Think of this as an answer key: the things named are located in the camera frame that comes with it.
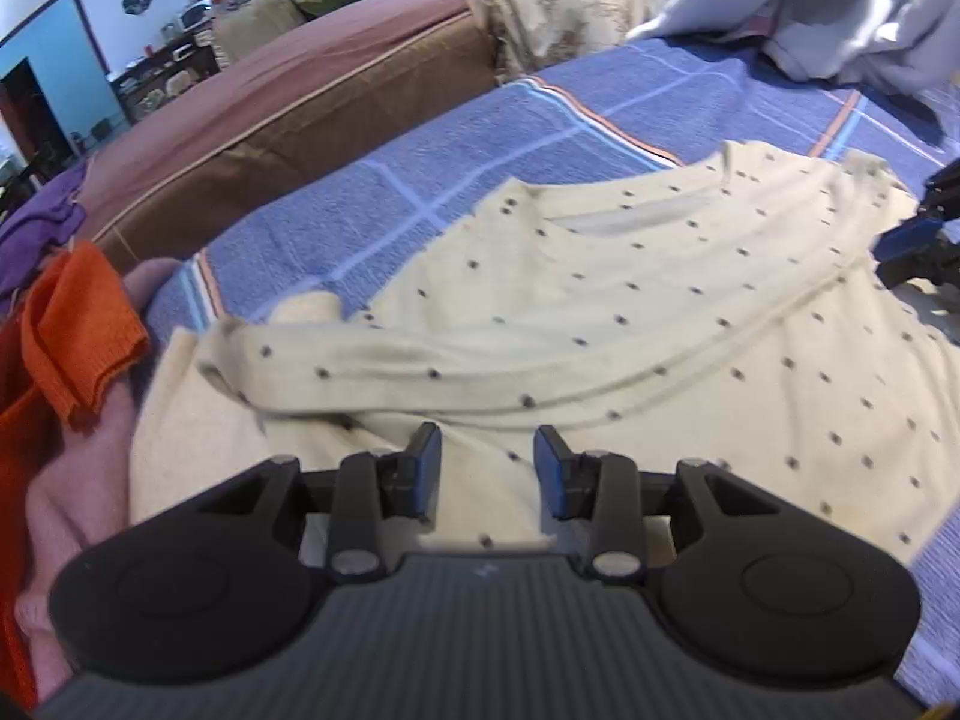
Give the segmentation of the cream polka dot garment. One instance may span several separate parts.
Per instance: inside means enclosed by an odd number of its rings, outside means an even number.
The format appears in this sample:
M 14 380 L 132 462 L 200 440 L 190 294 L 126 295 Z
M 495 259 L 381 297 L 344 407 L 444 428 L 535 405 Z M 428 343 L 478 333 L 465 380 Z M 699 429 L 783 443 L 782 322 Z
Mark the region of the cream polka dot garment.
M 301 294 L 224 319 L 197 367 L 277 454 L 331 468 L 443 433 L 425 544 L 550 534 L 532 438 L 656 472 L 703 458 L 910 559 L 958 502 L 958 320 L 871 249 L 887 163 L 726 143 L 691 166 L 508 181 L 354 316 Z

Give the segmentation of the cream fleece garment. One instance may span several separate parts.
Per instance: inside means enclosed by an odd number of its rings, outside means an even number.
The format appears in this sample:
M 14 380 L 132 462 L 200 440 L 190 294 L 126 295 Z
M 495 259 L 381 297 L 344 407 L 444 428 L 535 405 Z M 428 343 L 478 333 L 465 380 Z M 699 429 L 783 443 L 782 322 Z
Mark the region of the cream fleece garment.
M 407 327 L 379 301 L 348 314 L 329 291 L 280 302 L 263 322 L 224 316 L 201 335 L 174 333 L 133 438 L 133 518 L 274 455 L 333 470 L 361 450 L 400 449 L 434 421 L 436 499 L 394 523 L 389 548 L 548 546 L 532 431 L 565 396 L 569 358 L 542 328 Z

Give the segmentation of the pink knit garment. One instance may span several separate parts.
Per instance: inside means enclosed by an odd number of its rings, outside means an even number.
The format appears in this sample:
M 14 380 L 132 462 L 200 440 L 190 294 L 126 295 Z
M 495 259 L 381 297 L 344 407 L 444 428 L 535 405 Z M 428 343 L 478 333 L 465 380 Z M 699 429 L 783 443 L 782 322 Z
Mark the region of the pink knit garment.
M 172 259 L 155 259 L 119 275 L 139 317 L 178 266 Z M 128 522 L 128 454 L 137 413 L 128 377 L 133 366 L 107 386 L 103 411 L 93 426 L 60 431 L 52 457 L 26 491 L 28 567 L 14 602 L 14 621 L 28 647 L 37 702 L 70 674 L 49 617 L 55 577 L 72 557 L 119 533 Z

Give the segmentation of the light grey blanket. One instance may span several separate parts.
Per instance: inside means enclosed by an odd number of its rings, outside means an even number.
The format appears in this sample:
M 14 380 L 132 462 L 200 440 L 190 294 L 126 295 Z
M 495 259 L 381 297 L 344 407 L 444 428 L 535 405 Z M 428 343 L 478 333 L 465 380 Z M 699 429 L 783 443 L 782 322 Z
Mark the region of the light grey blanket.
M 631 39 L 759 37 L 794 82 L 910 94 L 958 71 L 958 0 L 669 0 Z

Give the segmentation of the orange knit garment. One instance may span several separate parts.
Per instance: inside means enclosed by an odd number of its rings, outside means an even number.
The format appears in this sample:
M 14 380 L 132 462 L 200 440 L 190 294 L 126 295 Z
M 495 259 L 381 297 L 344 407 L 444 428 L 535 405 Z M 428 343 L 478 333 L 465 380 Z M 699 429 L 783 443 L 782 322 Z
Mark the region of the orange knit garment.
M 148 333 L 103 252 L 80 242 L 32 283 L 2 323 L 2 692 L 36 706 L 14 602 L 28 567 L 26 491 L 68 427 L 93 426 L 107 386 L 148 351 Z

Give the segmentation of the blue plaid bed sheet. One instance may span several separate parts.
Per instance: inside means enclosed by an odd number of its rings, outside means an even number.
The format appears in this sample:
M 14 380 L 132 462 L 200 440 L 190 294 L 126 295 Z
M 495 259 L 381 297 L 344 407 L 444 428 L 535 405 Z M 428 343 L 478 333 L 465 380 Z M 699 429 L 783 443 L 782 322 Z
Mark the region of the blue plaid bed sheet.
M 483 94 L 223 232 L 148 307 L 156 369 L 174 333 L 201 335 L 224 316 L 263 322 L 301 293 L 329 291 L 353 314 L 505 182 L 635 179 L 731 142 L 825 161 L 872 154 L 907 186 L 914 210 L 924 181 L 957 158 L 958 91 L 892 98 L 793 83 L 747 44 L 647 39 L 571 60 Z M 958 502 L 901 561 L 924 605 L 901 679 L 924 699 L 955 699 Z

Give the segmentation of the purple cloth on bed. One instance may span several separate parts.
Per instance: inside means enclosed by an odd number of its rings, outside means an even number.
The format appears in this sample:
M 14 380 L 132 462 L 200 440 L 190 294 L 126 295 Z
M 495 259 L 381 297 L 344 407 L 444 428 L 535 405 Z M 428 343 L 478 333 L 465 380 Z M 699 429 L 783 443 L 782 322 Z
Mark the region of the purple cloth on bed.
M 34 193 L 2 224 L 2 310 L 25 289 L 50 249 L 80 231 L 86 211 L 76 197 L 88 165 L 78 163 Z

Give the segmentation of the dark low sideboard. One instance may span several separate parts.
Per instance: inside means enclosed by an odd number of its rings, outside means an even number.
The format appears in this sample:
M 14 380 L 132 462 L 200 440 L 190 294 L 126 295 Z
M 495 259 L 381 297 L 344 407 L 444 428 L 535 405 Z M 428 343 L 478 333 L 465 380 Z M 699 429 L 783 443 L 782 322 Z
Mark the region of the dark low sideboard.
M 109 83 L 127 120 L 138 124 L 218 71 L 213 31 L 202 29 L 184 32 L 112 76 Z

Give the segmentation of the mauve bed with brown base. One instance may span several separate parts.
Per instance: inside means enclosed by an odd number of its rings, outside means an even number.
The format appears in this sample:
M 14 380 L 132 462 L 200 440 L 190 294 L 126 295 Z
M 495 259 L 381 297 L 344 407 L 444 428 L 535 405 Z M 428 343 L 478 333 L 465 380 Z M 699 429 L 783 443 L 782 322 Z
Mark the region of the mauve bed with brown base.
M 267 203 L 496 85 L 467 0 L 359 0 L 288 31 L 89 161 L 80 234 L 119 271 L 185 259 Z

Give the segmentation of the beige cushion chair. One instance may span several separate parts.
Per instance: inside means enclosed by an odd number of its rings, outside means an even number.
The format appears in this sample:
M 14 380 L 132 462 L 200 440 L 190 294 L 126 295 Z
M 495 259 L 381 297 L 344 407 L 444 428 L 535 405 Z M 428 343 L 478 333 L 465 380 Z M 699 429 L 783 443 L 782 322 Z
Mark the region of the beige cushion chair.
M 306 23 L 295 0 L 247 0 L 213 16 L 213 54 L 218 67 L 239 62 Z

